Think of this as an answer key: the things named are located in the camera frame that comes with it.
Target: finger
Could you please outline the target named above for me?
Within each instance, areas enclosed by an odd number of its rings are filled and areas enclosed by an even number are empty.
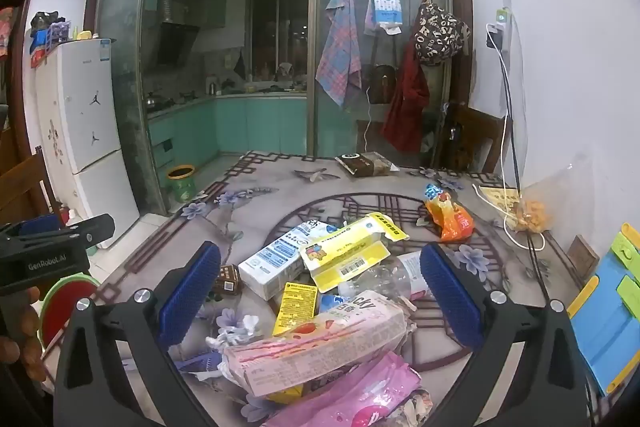
[[[42,354],[42,344],[36,337],[30,337],[22,347],[22,359],[28,365],[33,365],[40,361]]]
[[[26,367],[27,376],[31,378],[31,380],[44,382],[47,380],[47,373],[44,371],[44,366],[41,363],[37,363],[34,365],[28,365]]]
[[[6,337],[0,337],[0,362],[14,363],[20,358],[20,347]]]
[[[27,295],[29,296],[29,304],[33,304],[40,299],[40,290],[38,290],[37,286],[27,288]]]
[[[40,318],[38,317],[38,313],[31,306],[26,308],[22,313],[22,317],[20,317],[20,329],[22,333],[33,337],[40,326]]]

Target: yellow box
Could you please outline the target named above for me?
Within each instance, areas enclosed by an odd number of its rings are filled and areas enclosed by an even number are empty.
[[[318,288],[307,284],[288,282],[284,286],[282,304],[273,327],[273,335],[277,336],[316,316],[316,299]],[[289,404],[302,397],[303,385],[295,385],[277,393],[267,395],[267,399]]]
[[[382,237],[392,241],[409,238],[384,214],[372,212],[343,229],[300,249],[300,255],[318,289],[325,293],[390,255]]]

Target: green trash can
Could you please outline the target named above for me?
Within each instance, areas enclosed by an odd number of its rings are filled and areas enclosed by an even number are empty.
[[[193,200],[196,195],[196,184],[193,182],[192,176],[195,171],[193,165],[178,165],[166,174],[174,190],[175,199],[180,203]]]

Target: red cloth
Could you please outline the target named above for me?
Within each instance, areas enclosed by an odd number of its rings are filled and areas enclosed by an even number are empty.
[[[404,49],[396,92],[382,126],[382,136],[401,152],[420,152],[422,110],[428,103],[429,87],[411,39]]]

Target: screw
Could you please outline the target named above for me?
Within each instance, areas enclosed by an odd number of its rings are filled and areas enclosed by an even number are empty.
[[[549,305],[551,306],[551,309],[552,309],[553,311],[555,311],[555,312],[560,313],[560,312],[564,311],[564,304],[562,304],[562,302],[560,302],[560,301],[558,301],[558,300],[556,300],[556,299],[553,299],[553,300],[549,303]]]
[[[504,304],[507,302],[507,295],[498,290],[492,291],[490,297],[496,304]]]
[[[142,290],[138,290],[133,294],[133,300],[135,302],[147,302],[151,297],[151,292],[146,288],[142,288]]]
[[[85,297],[84,299],[80,299],[78,302],[76,302],[76,309],[83,312],[90,305],[91,305],[91,301]]]

